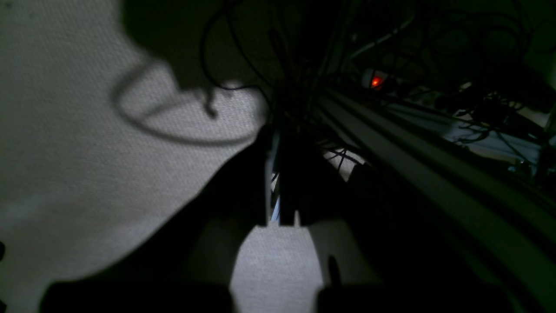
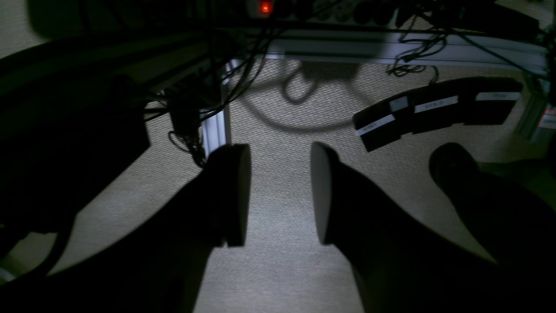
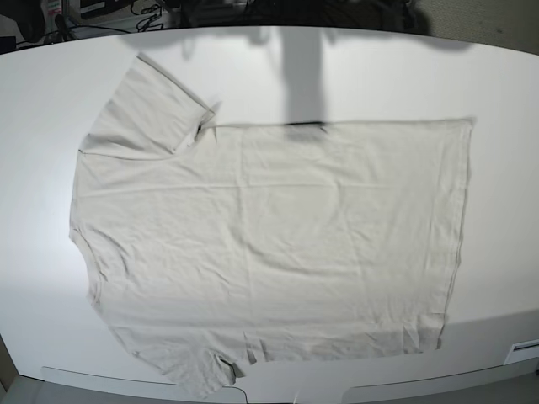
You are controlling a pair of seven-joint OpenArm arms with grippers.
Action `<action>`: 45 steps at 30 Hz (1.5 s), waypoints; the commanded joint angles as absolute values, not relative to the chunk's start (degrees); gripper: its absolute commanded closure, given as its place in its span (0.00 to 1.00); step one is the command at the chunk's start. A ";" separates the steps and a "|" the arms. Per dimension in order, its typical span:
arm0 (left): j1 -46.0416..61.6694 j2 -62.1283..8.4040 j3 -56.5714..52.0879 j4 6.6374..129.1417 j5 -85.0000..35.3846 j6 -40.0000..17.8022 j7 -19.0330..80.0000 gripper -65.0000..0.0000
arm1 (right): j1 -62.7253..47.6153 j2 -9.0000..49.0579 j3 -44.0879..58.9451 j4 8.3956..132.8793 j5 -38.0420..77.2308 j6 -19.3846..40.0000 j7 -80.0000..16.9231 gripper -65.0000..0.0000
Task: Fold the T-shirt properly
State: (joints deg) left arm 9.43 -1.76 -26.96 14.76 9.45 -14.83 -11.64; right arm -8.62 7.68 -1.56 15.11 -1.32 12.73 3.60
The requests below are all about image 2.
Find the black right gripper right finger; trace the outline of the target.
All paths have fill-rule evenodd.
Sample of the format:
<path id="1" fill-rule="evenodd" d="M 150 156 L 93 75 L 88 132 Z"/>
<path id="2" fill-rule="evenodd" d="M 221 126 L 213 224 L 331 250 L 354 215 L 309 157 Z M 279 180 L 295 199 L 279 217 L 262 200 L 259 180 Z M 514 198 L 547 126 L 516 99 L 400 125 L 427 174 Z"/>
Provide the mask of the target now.
<path id="1" fill-rule="evenodd" d="M 334 244 L 345 228 L 344 164 L 339 154 L 320 141 L 313 142 L 310 172 L 314 222 L 321 244 Z"/>

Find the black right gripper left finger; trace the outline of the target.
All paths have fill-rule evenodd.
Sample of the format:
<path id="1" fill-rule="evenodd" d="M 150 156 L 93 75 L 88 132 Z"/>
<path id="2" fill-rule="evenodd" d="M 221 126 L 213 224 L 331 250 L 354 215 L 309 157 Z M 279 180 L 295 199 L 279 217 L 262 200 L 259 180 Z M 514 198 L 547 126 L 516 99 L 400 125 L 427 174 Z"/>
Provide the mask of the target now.
<path id="1" fill-rule="evenodd" d="M 247 144 L 226 144 L 214 150 L 204 168 L 210 201 L 220 233 L 229 247 L 245 245 L 252 186 L 252 154 Z"/>

